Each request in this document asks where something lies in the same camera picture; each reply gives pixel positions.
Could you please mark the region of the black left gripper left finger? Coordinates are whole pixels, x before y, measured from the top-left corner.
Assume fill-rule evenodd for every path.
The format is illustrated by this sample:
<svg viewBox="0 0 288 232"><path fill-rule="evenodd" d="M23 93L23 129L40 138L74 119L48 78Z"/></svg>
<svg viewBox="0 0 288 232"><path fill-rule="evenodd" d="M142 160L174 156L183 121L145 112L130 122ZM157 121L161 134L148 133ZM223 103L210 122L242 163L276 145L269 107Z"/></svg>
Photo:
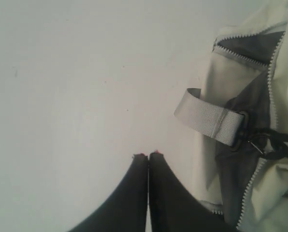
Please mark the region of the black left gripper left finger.
<svg viewBox="0 0 288 232"><path fill-rule="evenodd" d="M125 176L106 201L72 232L144 232L148 206L148 157L133 156Z"/></svg>

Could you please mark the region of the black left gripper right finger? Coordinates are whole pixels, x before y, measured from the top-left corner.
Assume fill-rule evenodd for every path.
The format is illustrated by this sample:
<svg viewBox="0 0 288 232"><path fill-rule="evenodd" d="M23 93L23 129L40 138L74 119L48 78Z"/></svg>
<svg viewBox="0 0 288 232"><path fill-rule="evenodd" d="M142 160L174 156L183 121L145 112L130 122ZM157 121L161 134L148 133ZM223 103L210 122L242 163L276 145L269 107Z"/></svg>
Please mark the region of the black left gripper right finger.
<svg viewBox="0 0 288 232"><path fill-rule="evenodd" d="M154 232L236 232L201 205L172 172L164 155L149 156L149 209Z"/></svg>

